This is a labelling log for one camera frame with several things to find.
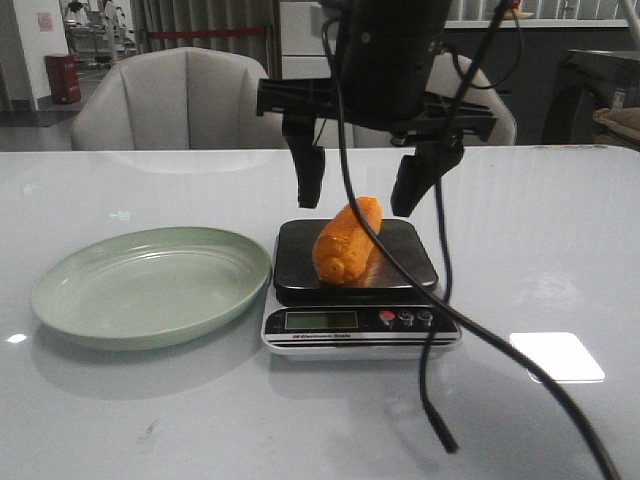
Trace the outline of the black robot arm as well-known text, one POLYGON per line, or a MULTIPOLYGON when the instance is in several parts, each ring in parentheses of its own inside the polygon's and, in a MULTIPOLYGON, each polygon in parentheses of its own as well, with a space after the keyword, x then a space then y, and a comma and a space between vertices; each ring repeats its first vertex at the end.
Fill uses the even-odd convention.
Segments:
POLYGON ((496 123, 484 106, 462 98, 472 79, 463 77, 452 98, 427 91, 447 1, 324 1, 330 17, 321 27, 330 69, 326 78, 262 79, 257 113, 282 117, 292 155, 298 204, 317 206, 325 154, 315 143, 319 119, 334 120, 343 142, 347 125, 390 134, 393 144, 415 151, 401 160, 391 195, 392 212, 410 216, 420 200, 463 156, 464 134, 485 140, 496 123))

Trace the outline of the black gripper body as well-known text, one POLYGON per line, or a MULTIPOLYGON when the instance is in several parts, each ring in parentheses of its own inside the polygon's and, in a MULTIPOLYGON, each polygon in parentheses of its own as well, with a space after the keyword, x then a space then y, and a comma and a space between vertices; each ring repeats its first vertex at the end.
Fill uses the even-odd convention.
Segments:
POLYGON ((454 100, 428 91, 409 100, 406 111, 395 109, 391 97, 382 90, 373 92, 342 89, 343 104, 334 99, 330 103, 314 103, 296 96, 282 80, 263 79, 257 93, 257 113, 285 113, 313 116, 319 119, 344 121, 351 126, 391 134, 393 146, 413 146, 423 142, 437 142, 443 134, 461 139, 466 134, 477 135, 487 141, 496 118, 485 106, 467 104, 459 106, 454 100))

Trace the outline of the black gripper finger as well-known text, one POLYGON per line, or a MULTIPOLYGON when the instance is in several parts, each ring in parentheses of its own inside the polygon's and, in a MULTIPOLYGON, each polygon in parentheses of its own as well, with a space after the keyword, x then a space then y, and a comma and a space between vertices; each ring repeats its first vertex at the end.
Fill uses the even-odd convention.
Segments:
POLYGON ((442 146, 438 142, 419 143, 413 154, 404 155, 391 194, 395 216, 409 217, 424 195, 462 160, 464 145, 454 138, 442 146))
POLYGON ((301 208, 317 207, 325 171, 324 148, 315 144, 316 118, 285 113, 282 133, 292 155, 301 208))

